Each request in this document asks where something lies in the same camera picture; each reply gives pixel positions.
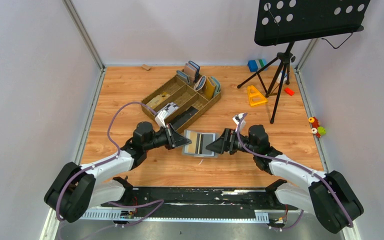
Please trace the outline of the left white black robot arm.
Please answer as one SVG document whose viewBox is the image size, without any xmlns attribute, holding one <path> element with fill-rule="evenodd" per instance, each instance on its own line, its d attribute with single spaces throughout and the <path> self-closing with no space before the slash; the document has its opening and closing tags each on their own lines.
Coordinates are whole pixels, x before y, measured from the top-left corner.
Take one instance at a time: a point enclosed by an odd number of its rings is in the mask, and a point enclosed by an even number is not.
<svg viewBox="0 0 384 240">
<path fill-rule="evenodd" d="M 149 150 L 160 147 L 171 150 L 191 142 L 171 124 L 155 131 L 150 122 L 142 121 L 114 154 L 85 165 L 65 164 L 45 193 L 44 202 L 56 211 L 60 220 L 73 223 L 89 208 L 126 199 L 125 194 L 133 187 L 118 174 L 137 168 Z"/>
</svg>

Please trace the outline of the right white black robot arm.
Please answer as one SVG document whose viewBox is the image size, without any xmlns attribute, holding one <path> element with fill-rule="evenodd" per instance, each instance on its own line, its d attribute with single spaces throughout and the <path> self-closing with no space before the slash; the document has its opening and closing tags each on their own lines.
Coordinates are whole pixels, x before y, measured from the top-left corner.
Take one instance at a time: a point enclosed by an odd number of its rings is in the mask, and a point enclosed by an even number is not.
<svg viewBox="0 0 384 240">
<path fill-rule="evenodd" d="M 273 201 L 313 214 L 331 233 L 345 227 L 364 213 L 364 208 L 345 177 L 338 171 L 318 171 L 287 157 L 271 146 L 264 127 L 253 125 L 244 136 L 226 128 L 221 136 L 206 146 L 217 154 L 240 151 L 250 153 L 256 166 L 280 179 L 269 185 Z"/>
</svg>

